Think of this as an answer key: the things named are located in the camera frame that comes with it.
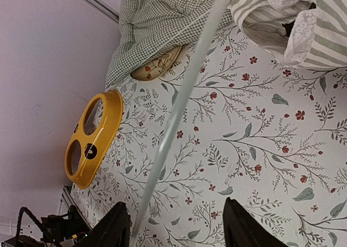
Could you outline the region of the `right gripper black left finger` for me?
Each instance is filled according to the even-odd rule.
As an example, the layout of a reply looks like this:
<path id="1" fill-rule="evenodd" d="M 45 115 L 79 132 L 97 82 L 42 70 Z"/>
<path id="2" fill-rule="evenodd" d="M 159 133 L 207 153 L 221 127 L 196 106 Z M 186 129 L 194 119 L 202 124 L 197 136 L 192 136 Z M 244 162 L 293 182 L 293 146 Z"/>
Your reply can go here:
<path id="1" fill-rule="evenodd" d="M 116 203 L 78 247 L 130 246 L 130 217 L 124 202 Z"/>

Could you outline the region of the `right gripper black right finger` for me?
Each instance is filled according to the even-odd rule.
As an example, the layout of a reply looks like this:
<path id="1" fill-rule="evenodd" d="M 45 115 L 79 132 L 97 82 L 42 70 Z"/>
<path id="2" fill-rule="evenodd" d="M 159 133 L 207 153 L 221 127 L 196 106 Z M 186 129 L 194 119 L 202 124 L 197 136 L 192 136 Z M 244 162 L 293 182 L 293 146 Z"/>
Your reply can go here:
<path id="1" fill-rule="evenodd" d="M 235 199 L 226 199 L 222 218 L 226 247 L 286 247 L 283 242 L 267 232 Z"/>

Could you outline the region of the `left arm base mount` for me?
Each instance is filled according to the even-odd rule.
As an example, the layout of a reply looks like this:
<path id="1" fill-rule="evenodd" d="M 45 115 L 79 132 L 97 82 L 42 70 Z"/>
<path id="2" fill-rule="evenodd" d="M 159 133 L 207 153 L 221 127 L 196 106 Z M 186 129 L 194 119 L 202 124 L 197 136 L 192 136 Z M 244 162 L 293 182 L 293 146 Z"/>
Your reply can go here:
<path id="1" fill-rule="evenodd" d="M 24 214 L 41 231 L 42 238 L 40 240 L 21 233 Z M 90 231 L 90 226 L 74 205 L 69 206 L 65 214 L 51 214 L 41 219 L 37 219 L 27 207 L 21 207 L 15 235 L 1 240 L 1 246 L 63 246 L 63 243 L 68 240 L 72 240 L 73 246 L 76 246 L 77 242 L 87 237 Z"/>

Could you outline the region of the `green striped pet tent fabric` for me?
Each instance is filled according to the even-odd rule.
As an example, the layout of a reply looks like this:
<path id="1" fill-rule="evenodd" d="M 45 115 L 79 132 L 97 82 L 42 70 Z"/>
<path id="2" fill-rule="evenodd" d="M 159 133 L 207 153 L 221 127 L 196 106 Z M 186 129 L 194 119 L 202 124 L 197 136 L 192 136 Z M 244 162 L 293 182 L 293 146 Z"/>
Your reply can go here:
<path id="1" fill-rule="evenodd" d="M 346 66 L 346 0 L 230 0 L 242 33 L 284 65 Z"/>

